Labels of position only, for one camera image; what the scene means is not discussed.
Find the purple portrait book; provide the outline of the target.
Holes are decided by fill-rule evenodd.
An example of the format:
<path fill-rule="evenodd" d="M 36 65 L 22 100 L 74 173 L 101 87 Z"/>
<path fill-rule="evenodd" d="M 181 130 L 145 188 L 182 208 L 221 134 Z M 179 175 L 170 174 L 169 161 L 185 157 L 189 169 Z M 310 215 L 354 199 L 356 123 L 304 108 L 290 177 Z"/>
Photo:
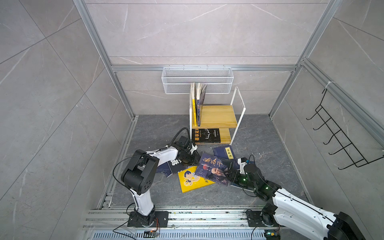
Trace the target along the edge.
<path fill-rule="evenodd" d="M 206 180 L 228 187 L 231 184 L 231 175 L 234 170 L 234 161 L 203 153 L 195 174 Z"/>
<path fill-rule="evenodd" d="M 196 90 L 197 126 L 200 127 L 202 121 L 202 108 L 207 91 L 207 84 L 197 83 Z"/>

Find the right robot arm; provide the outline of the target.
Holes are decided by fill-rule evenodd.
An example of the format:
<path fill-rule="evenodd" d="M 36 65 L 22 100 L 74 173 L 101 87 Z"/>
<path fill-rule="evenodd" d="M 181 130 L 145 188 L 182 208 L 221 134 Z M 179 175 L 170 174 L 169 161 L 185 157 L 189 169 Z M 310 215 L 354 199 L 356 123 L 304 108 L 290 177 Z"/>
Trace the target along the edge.
<path fill-rule="evenodd" d="M 267 226 L 278 224 L 310 240 L 363 240 L 365 237 L 346 213 L 318 208 L 264 178 L 252 163 L 241 162 L 229 170 L 229 179 L 266 202 L 261 219 Z"/>

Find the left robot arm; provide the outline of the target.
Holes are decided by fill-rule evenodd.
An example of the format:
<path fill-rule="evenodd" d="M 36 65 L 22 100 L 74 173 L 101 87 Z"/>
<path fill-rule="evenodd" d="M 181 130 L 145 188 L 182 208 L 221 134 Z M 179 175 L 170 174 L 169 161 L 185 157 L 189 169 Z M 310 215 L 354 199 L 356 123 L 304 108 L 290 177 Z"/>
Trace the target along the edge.
<path fill-rule="evenodd" d="M 197 145 L 187 137 L 180 137 L 161 149 L 154 151 L 136 150 L 121 174 L 123 185 L 131 192 L 135 210 L 133 219 L 144 227 L 156 222 L 156 208 L 151 199 L 150 188 L 158 166 L 170 161 L 180 161 L 181 165 L 196 165 L 200 159 Z"/>

